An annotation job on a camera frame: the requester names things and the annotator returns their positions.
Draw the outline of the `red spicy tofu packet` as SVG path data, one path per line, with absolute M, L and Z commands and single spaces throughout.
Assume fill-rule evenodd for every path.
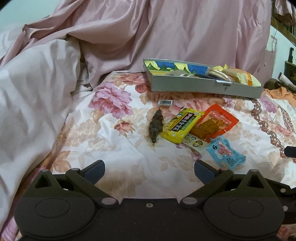
M 197 121 L 189 133 L 200 140 L 210 143 L 211 139 L 224 135 L 238 122 L 239 119 L 220 105 L 214 104 L 204 112 L 204 115 Z

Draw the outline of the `yellow snack packet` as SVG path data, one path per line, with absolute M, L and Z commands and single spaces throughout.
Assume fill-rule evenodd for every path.
M 203 115 L 203 111 L 183 108 L 173 119 L 164 125 L 161 137 L 174 144 L 180 144 Z

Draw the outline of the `dark seaweed snack packet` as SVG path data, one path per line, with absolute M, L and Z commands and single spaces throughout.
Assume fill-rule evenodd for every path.
M 148 128 L 148 136 L 153 145 L 158 141 L 158 135 L 163 131 L 163 121 L 162 112 L 158 109 L 153 115 Z

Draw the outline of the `blue shrimp snack packet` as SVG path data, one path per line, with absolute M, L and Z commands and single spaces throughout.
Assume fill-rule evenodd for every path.
M 212 138 L 207 152 L 220 168 L 233 170 L 245 163 L 246 156 L 234 150 L 229 141 L 223 136 Z

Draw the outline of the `orange cloth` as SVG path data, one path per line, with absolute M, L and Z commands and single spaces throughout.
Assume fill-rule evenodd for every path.
M 267 94 L 272 99 L 286 100 L 290 105 L 296 107 L 296 95 L 291 93 L 285 87 L 280 87 L 278 89 L 264 89 L 263 92 Z

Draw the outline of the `small white green packet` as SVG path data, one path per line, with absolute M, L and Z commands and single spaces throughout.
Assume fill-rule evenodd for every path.
M 196 150 L 200 153 L 205 152 L 209 143 L 199 139 L 198 137 L 196 137 L 195 135 L 191 135 L 190 133 L 188 133 L 182 140 L 182 143 L 184 145 L 187 145 L 188 147 L 190 147 L 193 150 Z

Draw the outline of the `yellow orange snack bag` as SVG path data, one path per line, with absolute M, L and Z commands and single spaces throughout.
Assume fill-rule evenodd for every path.
M 235 80 L 236 83 L 241 83 L 253 87 L 261 87 L 261 83 L 257 80 L 257 78 L 244 70 L 238 68 L 230 68 L 227 64 L 225 64 L 224 67 L 215 66 L 214 69 L 230 76 L 232 79 Z

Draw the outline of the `round crackers packet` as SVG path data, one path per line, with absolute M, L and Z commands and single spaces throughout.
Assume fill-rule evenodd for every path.
M 214 77 L 216 79 L 221 79 L 221 80 L 228 81 L 228 82 L 235 82 L 235 80 L 232 77 L 228 76 L 227 74 L 225 74 L 222 71 L 217 70 L 213 67 L 208 68 L 206 71 L 206 74 L 208 76 Z

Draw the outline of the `floral bed sheet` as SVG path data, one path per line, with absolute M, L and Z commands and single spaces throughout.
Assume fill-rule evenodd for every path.
M 263 176 L 295 187 L 295 160 L 283 149 L 295 145 L 295 107 L 286 100 L 263 93 L 259 99 L 180 92 L 151 92 L 142 73 L 112 73 L 93 91 L 72 97 L 72 106 L 52 150 L 23 178 L 4 225 L 1 240 L 20 237 L 14 220 L 15 205 L 43 169 L 62 174 L 71 168 L 84 168 L 98 159 L 106 164 L 106 174 L 98 187 L 117 199 L 181 198 L 201 187 L 193 164 L 201 159 L 215 161 L 205 152 L 163 138 L 152 144 L 148 125 L 159 109 L 160 100 L 169 121 L 182 108 L 205 111 L 220 105 L 239 119 L 225 138 L 246 162 L 237 173 L 258 169 Z

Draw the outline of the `dark wooden furniture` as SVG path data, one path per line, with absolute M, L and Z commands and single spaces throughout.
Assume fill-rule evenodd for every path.
M 295 45 L 295 0 L 271 1 L 272 24 Z M 290 47 L 285 61 L 285 76 L 295 84 L 295 47 Z

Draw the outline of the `white pink quilt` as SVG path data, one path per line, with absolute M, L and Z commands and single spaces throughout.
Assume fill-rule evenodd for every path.
M 1 34 L 1 224 L 22 178 L 52 150 L 72 106 L 73 95 L 89 91 L 80 42 L 71 28 L 44 40 Z

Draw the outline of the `grey cardboard box tray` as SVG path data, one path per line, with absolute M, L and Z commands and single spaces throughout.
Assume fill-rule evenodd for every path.
M 151 90 L 160 92 L 199 92 L 259 98 L 261 84 L 248 85 L 208 75 L 208 65 L 184 61 L 144 59 Z

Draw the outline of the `pink satin blanket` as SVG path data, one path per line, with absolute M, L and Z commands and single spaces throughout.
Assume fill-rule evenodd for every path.
M 72 36 L 92 87 L 112 71 L 140 72 L 145 58 L 254 73 L 270 22 L 270 1 L 62 1 L 49 17 L 23 27 L 1 65 L 33 46 Z

